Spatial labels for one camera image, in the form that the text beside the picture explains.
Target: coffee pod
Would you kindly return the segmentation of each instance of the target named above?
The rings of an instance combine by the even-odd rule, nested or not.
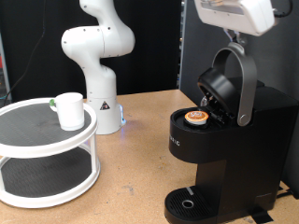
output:
[[[208,114],[204,111],[192,111],[185,115],[185,119],[195,125],[204,125],[208,119]]]

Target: white cup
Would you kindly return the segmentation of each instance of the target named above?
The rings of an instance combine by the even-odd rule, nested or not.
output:
[[[84,126],[82,94],[68,92],[58,95],[55,99],[50,100],[50,108],[57,112],[63,130],[75,131]]]

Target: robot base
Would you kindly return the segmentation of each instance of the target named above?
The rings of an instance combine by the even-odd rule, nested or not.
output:
[[[93,99],[89,98],[87,104],[91,106],[98,120],[96,134],[110,134],[118,131],[124,124],[122,122],[121,106],[117,97]]]

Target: black coffee maker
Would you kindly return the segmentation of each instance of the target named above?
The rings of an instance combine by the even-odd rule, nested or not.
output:
[[[226,78],[233,54],[241,78]],[[199,77],[202,105],[176,111],[170,119],[169,150],[198,164],[195,186],[165,199],[172,224],[216,224],[240,217],[259,219],[274,207],[298,113],[298,102],[257,81],[254,61],[231,43]],[[206,125],[189,123],[190,111],[205,111]]]

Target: wooden table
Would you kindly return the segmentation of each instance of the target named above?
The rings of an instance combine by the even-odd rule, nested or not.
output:
[[[0,224],[101,223],[167,224],[164,199],[195,183],[196,164],[168,150],[169,117],[192,107],[182,92],[159,91],[118,97],[127,124],[117,133],[97,135],[101,174],[82,196],[45,209],[13,208],[0,203]],[[299,202],[280,198],[269,215],[277,224],[299,223]],[[235,224],[254,223],[251,217]]]

